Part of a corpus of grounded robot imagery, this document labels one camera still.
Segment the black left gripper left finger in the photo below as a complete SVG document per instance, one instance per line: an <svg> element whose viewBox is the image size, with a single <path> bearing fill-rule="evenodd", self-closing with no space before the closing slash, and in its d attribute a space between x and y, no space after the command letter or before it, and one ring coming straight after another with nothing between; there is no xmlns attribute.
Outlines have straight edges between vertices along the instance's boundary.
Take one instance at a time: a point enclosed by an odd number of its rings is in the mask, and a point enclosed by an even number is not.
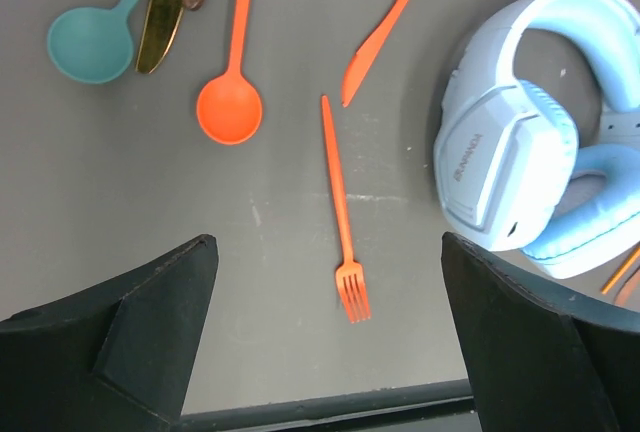
<svg viewBox="0 0 640 432"><path fill-rule="evenodd" d="M219 264L203 234L1 323L4 431L168 431L180 419Z"/></svg>

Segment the orange plastic knife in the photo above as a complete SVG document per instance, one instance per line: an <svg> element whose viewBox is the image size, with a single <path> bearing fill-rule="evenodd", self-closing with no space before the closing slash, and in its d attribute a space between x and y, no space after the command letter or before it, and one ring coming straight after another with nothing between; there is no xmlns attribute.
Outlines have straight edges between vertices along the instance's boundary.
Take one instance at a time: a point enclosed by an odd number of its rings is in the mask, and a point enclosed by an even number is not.
<svg viewBox="0 0 640 432"><path fill-rule="evenodd" d="M395 0L386 16L352 56L342 80L341 103L344 107L349 106L352 102L387 37L409 1L410 0Z"/></svg>

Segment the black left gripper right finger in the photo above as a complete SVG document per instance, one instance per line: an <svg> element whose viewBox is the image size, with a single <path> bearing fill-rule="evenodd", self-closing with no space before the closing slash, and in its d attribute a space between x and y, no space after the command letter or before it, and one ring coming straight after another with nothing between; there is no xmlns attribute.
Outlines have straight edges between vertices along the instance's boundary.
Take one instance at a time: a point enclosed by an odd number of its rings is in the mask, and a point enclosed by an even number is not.
<svg viewBox="0 0 640 432"><path fill-rule="evenodd" d="M451 232L441 266L483 430L638 430L638 313Z"/></svg>

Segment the orange plastic fork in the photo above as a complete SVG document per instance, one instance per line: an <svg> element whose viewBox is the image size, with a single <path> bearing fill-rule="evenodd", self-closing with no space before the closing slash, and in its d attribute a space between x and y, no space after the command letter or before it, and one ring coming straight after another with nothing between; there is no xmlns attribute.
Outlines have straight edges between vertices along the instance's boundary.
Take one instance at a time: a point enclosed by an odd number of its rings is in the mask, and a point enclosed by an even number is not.
<svg viewBox="0 0 640 432"><path fill-rule="evenodd" d="M371 318L363 266L355 260L333 115L327 95L321 96L321 113L332 197L342 247L343 263L336 269L336 288L351 323Z"/></svg>

